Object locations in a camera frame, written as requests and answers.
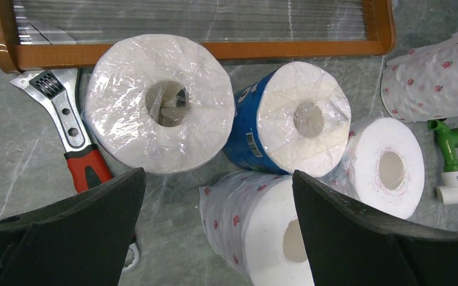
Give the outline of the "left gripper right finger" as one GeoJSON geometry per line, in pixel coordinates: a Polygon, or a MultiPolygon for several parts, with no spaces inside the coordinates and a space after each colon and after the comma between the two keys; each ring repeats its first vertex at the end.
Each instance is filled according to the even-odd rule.
{"type": "Polygon", "coordinates": [[[293,196],[315,285],[458,285],[458,232],[384,213],[299,170],[293,196]]]}

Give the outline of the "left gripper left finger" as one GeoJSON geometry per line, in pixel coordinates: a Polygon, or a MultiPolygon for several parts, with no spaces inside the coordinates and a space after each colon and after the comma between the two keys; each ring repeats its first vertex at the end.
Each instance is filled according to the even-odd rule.
{"type": "Polygon", "coordinates": [[[137,168],[0,220],[0,285],[117,285],[146,191],[137,168]]]}

